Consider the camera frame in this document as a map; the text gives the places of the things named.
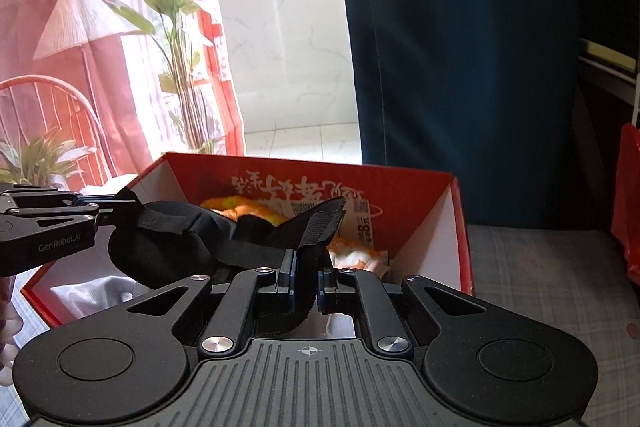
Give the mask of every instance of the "chair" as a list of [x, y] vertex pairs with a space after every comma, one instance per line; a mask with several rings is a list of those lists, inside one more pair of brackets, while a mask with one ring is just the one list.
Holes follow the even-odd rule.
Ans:
[[59, 128], [65, 139], [75, 140], [78, 147], [96, 148], [94, 155], [78, 162], [82, 172], [68, 179], [71, 190], [102, 186], [115, 175], [105, 154], [104, 130], [84, 94], [58, 78], [39, 74], [0, 82], [0, 136], [27, 142], [54, 128]]

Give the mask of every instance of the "tile floor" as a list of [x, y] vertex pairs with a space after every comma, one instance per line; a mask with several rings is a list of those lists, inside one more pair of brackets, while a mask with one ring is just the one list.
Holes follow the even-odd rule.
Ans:
[[360, 165], [357, 123], [298, 127], [245, 135], [247, 156]]

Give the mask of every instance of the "dark blue curtain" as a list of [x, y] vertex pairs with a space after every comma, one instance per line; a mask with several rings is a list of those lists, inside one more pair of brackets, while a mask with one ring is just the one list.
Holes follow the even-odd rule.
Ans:
[[453, 172], [470, 223], [550, 225], [577, 0], [345, 1], [364, 162]]

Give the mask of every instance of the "white marble tile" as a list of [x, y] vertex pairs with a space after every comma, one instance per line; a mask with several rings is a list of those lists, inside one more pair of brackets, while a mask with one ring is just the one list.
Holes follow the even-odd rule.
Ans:
[[244, 135], [246, 155], [268, 158], [275, 137], [275, 131], [252, 132]]
[[360, 131], [357, 123], [323, 125], [322, 159], [329, 163], [362, 164]]
[[302, 127], [276, 131], [271, 158], [322, 161], [320, 127]]
[[220, 0], [247, 132], [357, 120], [344, 0]]

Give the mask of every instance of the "black eye mask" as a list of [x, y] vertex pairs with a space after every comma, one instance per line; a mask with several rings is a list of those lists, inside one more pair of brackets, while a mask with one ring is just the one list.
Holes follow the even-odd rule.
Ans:
[[[117, 195], [135, 199], [128, 188]], [[302, 320], [316, 297], [319, 263], [330, 264], [326, 247], [344, 215], [344, 198], [318, 204], [278, 227], [256, 216], [238, 222], [195, 204], [156, 201], [139, 204], [117, 223], [109, 255], [123, 273], [157, 289], [194, 274], [213, 284], [230, 282], [242, 270], [280, 268], [286, 249], [298, 251], [296, 306]]]

